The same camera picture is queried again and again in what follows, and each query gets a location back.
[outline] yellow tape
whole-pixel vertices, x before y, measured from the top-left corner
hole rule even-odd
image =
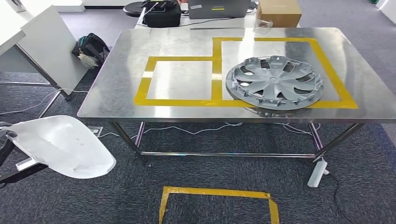
[[[212,56],[155,56],[149,57],[145,72],[138,91],[134,97],[136,105],[145,106],[219,106],[219,107],[256,107],[242,100],[222,100],[222,50],[221,43],[223,41],[242,41],[240,37],[214,37],[212,39],[213,49]],[[308,108],[338,108],[338,109],[357,109],[358,106],[354,102],[349,92],[345,89],[342,81],[336,74],[334,68],[327,60],[324,52],[320,48],[318,42],[314,38],[303,37],[283,37],[283,38],[255,38],[255,41],[267,42],[308,42],[312,51],[317,56],[323,69],[325,70],[330,82],[336,90],[339,101],[318,101]],[[154,72],[157,61],[212,61],[212,88],[211,100],[183,100],[183,99],[146,99],[147,92],[151,82],[151,75]]]
[[[165,214],[166,203],[169,194],[193,194],[193,195],[215,195],[215,196],[234,196],[268,199],[269,216],[271,224],[279,224],[278,206],[270,198],[270,195],[259,191],[227,190],[227,189],[204,189],[204,188],[178,188],[164,186],[159,209],[158,223],[161,224]]]

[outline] desk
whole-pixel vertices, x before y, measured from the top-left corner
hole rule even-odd
[[[188,10],[188,3],[182,3],[180,5],[182,10]],[[191,26],[185,26],[183,28],[254,28],[256,21],[256,9],[246,14],[244,18],[235,18],[231,20],[218,20],[218,21],[210,21],[200,24],[193,24]],[[136,23],[135,29],[150,29],[146,25],[143,24],[143,15],[146,12],[146,8],[143,8],[143,11],[140,14],[139,20]],[[187,25],[192,23],[204,22],[209,19],[204,20],[190,20],[188,16],[182,16],[180,19],[180,25]]]
[[[49,83],[0,84],[73,90],[88,70],[71,54],[75,38],[50,1],[22,2],[26,11],[17,13],[0,1],[0,71],[40,73]],[[59,94],[68,98],[70,90],[60,90],[50,102]]]
[[[234,100],[225,87],[228,71],[246,58],[271,55],[309,63],[323,78],[322,98],[310,108],[294,111],[241,106],[242,102]],[[252,28],[124,30],[78,116],[110,122],[139,155],[298,157],[317,161],[365,123],[395,123],[396,97],[337,28],[272,28],[265,35]],[[136,141],[119,124],[129,121],[142,122]],[[308,123],[316,151],[142,151],[145,122]],[[354,124],[323,147],[313,123]]]

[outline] power cord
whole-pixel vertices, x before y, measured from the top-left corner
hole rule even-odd
[[[298,134],[309,134],[309,135],[312,136],[311,132],[306,132],[306,131],[300,130],[298,128],[295,128],[295,127],[291,126],[289,123],[285,123],[285,124],[284,123],[274,123],[274,124],[282,125],[289,132],[298,133]],[[318,127],[315,127],[316,131],[319,130],[319,129],[320,129],[320,124],[318,124]]]
[[[336,187],[336,189],[335,189],[335,191],[334,191],[334,194],[333,194],[333,199],[334,199],[335,207],[337,208],[338,212],[339,212],[350,224],[354,224],[354,223],[345,215],[345,213],[341,210],[340,206],[338,205],[338,202],[337,202],[337,192],[338,192],[338,189],[339,189],[339,182],[338,182],[337,178],[336,178],[335,176],[331,175],[331,174],[328,174],[327,176],[330,176],[332,179],[334,179],[335,182],[336,182],[336,184],[337,184],[337,187]]]
[[[206,22],[210,22],[210,21],[221,21],[221,20],[232,20],[232,19],[235,19],[235,18],[206,20],[206,21],[203,21],[203,22],[195,22],[195,23],[190,23],[190,24],[181,25],[181,26],[178,26],[178,27],[186,27],[186,26],[195,25],[195,24],[201,24],[201,23],[206,23]]]
[[[143,15],[143,17],[144,17],[145,15],[147,15],[147,13],[151,12],[151,10],[153,10],[153,8],[154,8],[156,5],[158,5],[158,2],[156,2],[156,3],[151,7],[151,9],[149,9],[149,10]]]
[[[41,101],[39,104],[37,104],[37,105],[28,107],[28,108],[26,108],[26,109],[24,109],[24,110],[21,110],[21,111],[10,111],[10,112],[0,113],[0,115],[9,114],[9,113],[24,112],[24,111],[30,110],[30,109],[32,109],[32,108],[38,107],[38,106],[40,106],[40,105],[45,101],[45,99],[46,99],[47,97],[49,97],[50,95],[52,95],[52,94],[54,94],[54,93],[56,93],[56,92],[59,92],[59,91],[61,91],[61,90],[70,90],[70,89],[62,88],[62,89],[56,90],[56,91],[54,91],[54,92],[48,94],[47,96],[45,96],[44,99],[42,99],[42,101]],[[86,93],[88,93],[88,91],[76,91],[76,90],[70,90],[70,91],[72,91],[72,92],[86,92]]]
[[[205,131],[217,131],[217,130],[220,130],[221,128],[228,127],[228,126],[232,126],[232,127],[241,126],[242,124],[243,124],[243,123],[238,123],[238,124],[229,124],[229,123],[226,123],[226,125],[223,125],[223,126],[221,126],[221,127],[219,127],[219,128],[203,129],[203,130],[197,131],[197,132],[195,132],[195,133],[190,132],[190,131],[187,131],[187,130],[184,130],[184,129],[182,129],[182,128],[180,128],[180,127],[176,127],[176,126],[170,126],[170,127],[164,127],[164,128],[150,128],[150,129],[144,131],[143,134],[145,134],[145,133],[147,133],[147,132],[149,132],[149,131],[153,131],[153,130],[166,130],[166,129],[170,129],[170,128],[175,128],[175,129],[177,129],[177,130],[180,130],[180,131],[187,132],[187,133],[189,133],[189,134],[195,135],[195,134],[199,134],[199,133],[205,132]],[[312,135],[312,133],[306,132],[306,131],[303,131],[303,130],[300,130],[300,129],[298,129],[298,128],[295,128],[295,127],[289,125],[289,123],[286,123],[286,124],[283,124],[283,123],[274,123],[274,124],[276,124],[276,125],[282,125],[286,130],[288,130],[288,131],[290,131],[290,132],[293,132],[293,133],[298,133],[298,134],[309,134],[309,135]],[[101,135],[101,136],[98,136],[98,138],[102,138],[102,137],[105,137],[105,136],[110,135],[110,134],[119,137],[118,134],[113,133],[113,132],[109,132],[109,133],[103,134],[103,135]]]
[[[205,132],[205,131],[217,131],[217,130],[220,130],[221,128],[224,128],[224,127],[228,127],[228,126],[235,127],[235,126],[241,126],[241,125],[242,125],[242,123],[238,123],[238,124],[229,124],[229,123],[226,123],[226,125],[223,125],[223,126],[221,126],[221,127],[219,127],[219,128],[204,129],[204,130],[197,131],[197,132],[195,132],[195,133],[189,132],[189,131],[184,130],[184,129],[180,128],[180,127],[170,126],[170,127],[164,127],[164,128],[150,128],[150,129],[147,129],[146,131],[144,131],[143,134],[145,134],[145,133],[147,133],[147,132],[149,132],[149,131],[153,131],[153,130],[166,130],[166,129],[170,129],[170,128],[175,128],[175,129],[177,129],[177,130],[180,130],[180,131],[187,132],[187,133],[189,133],[189,134],[194,134],[194,135],[195,135],[195,134],[199,134],[199,133]],[[106,134],[104,134],[104,135],[98,136],[98,138],[105,137],[106,135],[109,135],[109,134],[112,134],[112,135],[115,135],[115,136],[119,137],[119,135],[117,135],[117,134],[115,134],[115,133],[113,133],[113,132],[110,132],[110,133],[106,133]]]

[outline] metal table top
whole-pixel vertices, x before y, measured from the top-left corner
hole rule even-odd
[[[309,108],[254,108],[228,93],[249,57],[285,56],[324,80]],[[337,28],[124,30],[78,116],[102,121],[391,123],[396,97]]]

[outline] cardboard box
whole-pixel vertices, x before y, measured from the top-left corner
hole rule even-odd
[[[260,0],[256,18],[272,21],[272,27],[297,27],[301,11],[297,0]]]

